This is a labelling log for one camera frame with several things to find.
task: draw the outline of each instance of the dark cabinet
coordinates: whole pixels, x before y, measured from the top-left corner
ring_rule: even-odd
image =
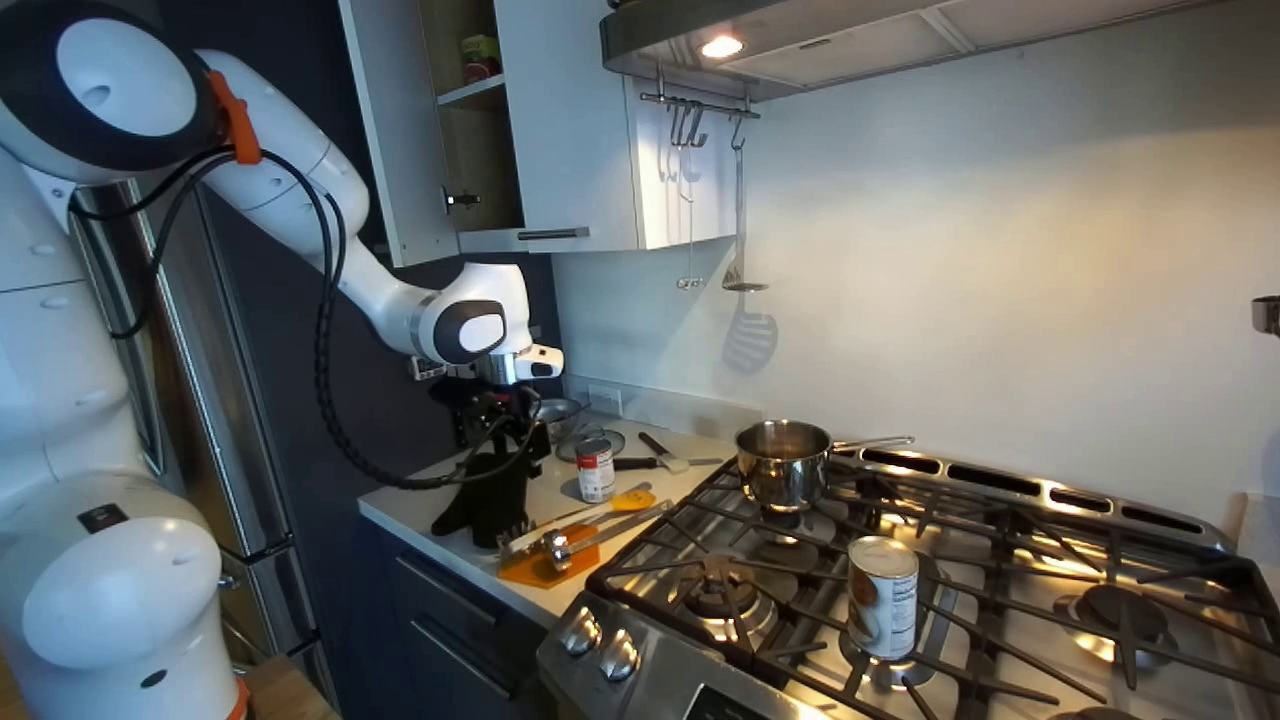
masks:
[[[555,717],[547,689],[536,678],[536,644],[545,628],[492,598],[444,563],[378,532],[375,570],[382,591],[378,631],[363,640],[371,666],[357,717],[479,717],[545,720]]]

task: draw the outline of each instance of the stovetop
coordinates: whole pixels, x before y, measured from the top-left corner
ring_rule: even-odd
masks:
[[[915,650],[869,657],[858,537],[919,559]],[[540,649],[582,717],[1280,717],[1280,609],[1198,518],[913,446],[768,516],[732,463],[590,570]]]

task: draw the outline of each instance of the white backsplash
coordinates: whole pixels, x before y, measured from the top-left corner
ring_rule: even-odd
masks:
[[[561,255],[566,366],[1219,518],[1280,496],[1280,7],[764,104],[732,243]]]

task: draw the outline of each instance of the upper cabinet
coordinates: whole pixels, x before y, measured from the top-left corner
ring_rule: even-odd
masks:
[[[390,262],[737,236],[739,114],[601,58],[605,0],[339,0]]]

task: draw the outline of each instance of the stainless steel pot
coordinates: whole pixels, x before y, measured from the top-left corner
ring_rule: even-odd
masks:
[[[737,433],[737,470],[768,510],[799,510],[830,435],[799,420],[759,420]]]

